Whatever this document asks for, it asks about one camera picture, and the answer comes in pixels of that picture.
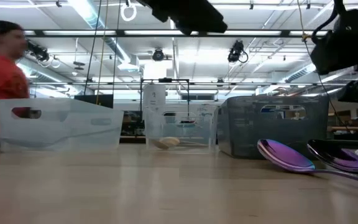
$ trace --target table surface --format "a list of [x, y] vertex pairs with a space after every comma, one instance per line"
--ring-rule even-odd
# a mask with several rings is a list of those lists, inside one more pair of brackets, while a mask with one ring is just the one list
[[0, 154], [0, 224], [358, 224], [358, 182], [221, 153]]

